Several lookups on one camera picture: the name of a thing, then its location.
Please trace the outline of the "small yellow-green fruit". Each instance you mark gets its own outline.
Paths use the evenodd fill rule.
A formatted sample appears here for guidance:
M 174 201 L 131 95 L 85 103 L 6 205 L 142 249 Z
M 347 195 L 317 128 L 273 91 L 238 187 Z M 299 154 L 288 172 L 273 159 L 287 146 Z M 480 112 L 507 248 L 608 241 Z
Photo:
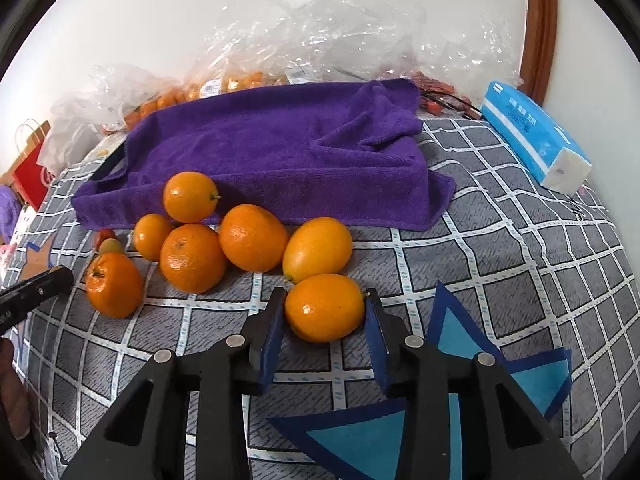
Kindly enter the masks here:
M 107 238 L 106 240 L 104 240 L 99 248 L 98 248 L 98 253 L 100 255 L 105 255 L 105 254 L 123 254 L 124 248 L 122 247 L 122 243 L 119 241 L 118 238 Z

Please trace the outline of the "small red tomato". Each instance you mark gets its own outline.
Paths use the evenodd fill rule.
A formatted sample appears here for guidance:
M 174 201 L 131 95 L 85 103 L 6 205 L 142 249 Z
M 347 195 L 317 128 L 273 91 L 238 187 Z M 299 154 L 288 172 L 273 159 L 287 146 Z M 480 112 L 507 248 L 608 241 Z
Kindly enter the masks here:
M 115 238 L 115 237 L 116 237 L 116 234 L 111 229 L 99 230 L 98 232 L 96 232 L 96 235 L 94 236 L 94 242 L 93 242 L 94 249 L 99 250 L 103 242 L 105 242 L 106 240 L 111 240 L 112 238 Z

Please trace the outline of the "orange mandarin far left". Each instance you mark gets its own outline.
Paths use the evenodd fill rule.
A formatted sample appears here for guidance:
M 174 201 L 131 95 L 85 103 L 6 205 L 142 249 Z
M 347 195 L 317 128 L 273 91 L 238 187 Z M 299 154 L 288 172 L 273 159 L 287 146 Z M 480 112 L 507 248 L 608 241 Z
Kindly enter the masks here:
M 90 304 L 110 318 L 128 318 L 143 301 L 144 281 L 131 259 L 119 252 L 97 255 L 86 272 Z

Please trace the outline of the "red paper shopping bag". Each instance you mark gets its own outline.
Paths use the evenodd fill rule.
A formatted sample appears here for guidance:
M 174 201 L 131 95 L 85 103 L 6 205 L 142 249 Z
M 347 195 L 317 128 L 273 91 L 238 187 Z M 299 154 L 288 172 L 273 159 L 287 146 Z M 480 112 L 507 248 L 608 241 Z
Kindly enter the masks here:
M 50 125 L 43 122 L 37 127 L 29 124 L 25 124 L 25 127 L 30 129 L 26 146 L 16 155 L 9 169 L 1 175 L 1 183 L 12 188 L 23 204 L 29 204 L 38 210 L 53 179 L 52 174 L 38 164 L 38 156 Z

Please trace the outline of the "small orange kumquat behind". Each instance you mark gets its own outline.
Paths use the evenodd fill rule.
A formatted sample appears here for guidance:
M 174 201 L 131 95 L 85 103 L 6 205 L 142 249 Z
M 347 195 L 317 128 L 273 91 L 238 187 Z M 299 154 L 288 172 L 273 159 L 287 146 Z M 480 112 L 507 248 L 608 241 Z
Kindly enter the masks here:
M 134 226 L 134 248 L 146 260 L 157 262 L 174 224 L 162 214 L 146 214 Z

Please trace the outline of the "grey checked blanket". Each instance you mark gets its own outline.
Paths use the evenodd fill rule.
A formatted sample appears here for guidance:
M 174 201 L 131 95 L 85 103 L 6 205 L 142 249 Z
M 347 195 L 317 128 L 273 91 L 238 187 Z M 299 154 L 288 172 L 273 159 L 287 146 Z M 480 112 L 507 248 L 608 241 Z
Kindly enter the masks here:
M 456 182 L 454 199 L 424 232 L 354 229 L 348 276 L 418 335 L 445 285 L 507 361 L 570 352 L 570 395 L 552 425 L 584 477 L 608 478 L 639 432 L 639 292 L 608 211 L 590 188 L 570 197 L 541 188 L 484 122 L 427 119 L 418 143 Z M 208 349 L 284 282 L 279 271 L 230 269 L 195 295 L 154 263 L 134 264 L 145 297 L 131 318 L 99 314 L 77 283 L 11 336 L 50 479 L 154 351 Z

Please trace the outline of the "orange mandarin front left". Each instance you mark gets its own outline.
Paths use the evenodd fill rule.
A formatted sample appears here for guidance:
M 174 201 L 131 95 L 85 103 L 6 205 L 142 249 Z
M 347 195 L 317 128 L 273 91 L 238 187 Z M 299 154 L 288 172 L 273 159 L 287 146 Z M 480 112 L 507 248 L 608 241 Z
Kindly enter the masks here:
M 190 294 L 207 292 L 227 270 L 218 234 L 201 223 L 173 229 L 163 242 L 158 264 L 172 286 Z

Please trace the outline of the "large orange mandarin centre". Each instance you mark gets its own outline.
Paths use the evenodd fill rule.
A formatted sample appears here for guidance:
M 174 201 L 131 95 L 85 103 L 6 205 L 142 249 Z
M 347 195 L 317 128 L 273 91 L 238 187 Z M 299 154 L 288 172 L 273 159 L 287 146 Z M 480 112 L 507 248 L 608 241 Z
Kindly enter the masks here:
M 268 272 L 278 266 L 288 244 L 288 230 L 270 211 L 252 204 L 230 209 L 218 229 L 226 257 L 247 272 Z

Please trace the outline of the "yellow-orange oval kumquat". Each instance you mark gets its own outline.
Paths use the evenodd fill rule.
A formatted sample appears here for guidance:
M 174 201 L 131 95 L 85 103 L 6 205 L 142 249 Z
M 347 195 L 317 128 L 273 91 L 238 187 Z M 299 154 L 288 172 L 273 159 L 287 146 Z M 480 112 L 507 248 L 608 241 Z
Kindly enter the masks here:
M 318 274 L 344 269 L 352 256 L 352 234 L 332 217 L 311 219 L 300 226 L 286 245 L 282 260 L 285 277 L 297 284 Z

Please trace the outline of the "white plastic bag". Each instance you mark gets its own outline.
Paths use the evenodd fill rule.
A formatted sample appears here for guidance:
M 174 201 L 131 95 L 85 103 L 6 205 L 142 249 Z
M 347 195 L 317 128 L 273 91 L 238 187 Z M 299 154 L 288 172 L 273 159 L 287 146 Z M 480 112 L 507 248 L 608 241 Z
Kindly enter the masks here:
M 95 148 L 104 136 L 134 128 L 139 108 L 178 86 L 138 66 L 94 66 L 78 89 L 63 94 L 51 107 L 50 130 L 38 164 L 59 176 Z

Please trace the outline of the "blue tissue pack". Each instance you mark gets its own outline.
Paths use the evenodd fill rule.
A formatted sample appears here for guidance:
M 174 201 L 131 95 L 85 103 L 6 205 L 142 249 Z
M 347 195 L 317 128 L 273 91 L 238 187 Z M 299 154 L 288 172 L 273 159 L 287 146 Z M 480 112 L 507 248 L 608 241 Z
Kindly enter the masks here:
M 480 111 L 544 188 L 573 195 L 587 180 L 592 165 L 586 153 L 526 94 L 491 81 Z

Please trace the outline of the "purple microfibre towel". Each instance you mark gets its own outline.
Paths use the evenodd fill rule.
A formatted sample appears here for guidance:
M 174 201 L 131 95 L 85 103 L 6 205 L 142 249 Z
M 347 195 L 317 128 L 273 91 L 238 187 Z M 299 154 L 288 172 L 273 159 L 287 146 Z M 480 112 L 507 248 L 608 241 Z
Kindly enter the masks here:
M 72 205 L 88 229 L 128 228 L 163 208 L 181 171 L 218 186 L 218 212 L 242 203 L 299 224 L 425 231 L 448 208 L 454 179 L 416 144 L 418 88 L 407 79 L 257 88 L 185 102 L 144 118 L 120 166 L 97 171 Z

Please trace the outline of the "clear bag of oranges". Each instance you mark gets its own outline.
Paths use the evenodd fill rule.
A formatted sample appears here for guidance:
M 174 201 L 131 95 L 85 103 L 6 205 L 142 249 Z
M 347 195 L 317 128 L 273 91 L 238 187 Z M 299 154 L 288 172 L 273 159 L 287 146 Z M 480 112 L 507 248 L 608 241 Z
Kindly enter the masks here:
M 313 56 L 285 28 L 221 30 L 183 79 L 146 76 L 130 84 L 134 94 L 122 99 L 122 128 L 129 132 L 158 110 L 211 96 L 318 82 L 321 70 Z

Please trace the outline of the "crumpled clear plastic bag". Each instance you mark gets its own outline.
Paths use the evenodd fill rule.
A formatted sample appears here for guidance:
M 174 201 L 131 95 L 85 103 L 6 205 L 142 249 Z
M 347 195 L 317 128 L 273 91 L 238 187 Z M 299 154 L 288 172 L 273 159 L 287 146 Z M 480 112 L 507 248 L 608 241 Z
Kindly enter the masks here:
M 316 81 L 368 81 L 419 74 L 477 101 L 493 80 L 516 86 L 521 50 L 504 18 L 472 12 L 451 25 L 448 3 L 420 0 L 309 0 L 276 30 L 283 57 Z

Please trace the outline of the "brown wooden frame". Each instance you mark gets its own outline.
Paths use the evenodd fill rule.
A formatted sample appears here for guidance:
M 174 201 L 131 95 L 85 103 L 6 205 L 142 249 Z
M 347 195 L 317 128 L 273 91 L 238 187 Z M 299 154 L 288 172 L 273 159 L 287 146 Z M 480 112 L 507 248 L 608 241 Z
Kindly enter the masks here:
M 555 52 L 558 0 L 527 0 L 521 92 L 544 105 Z

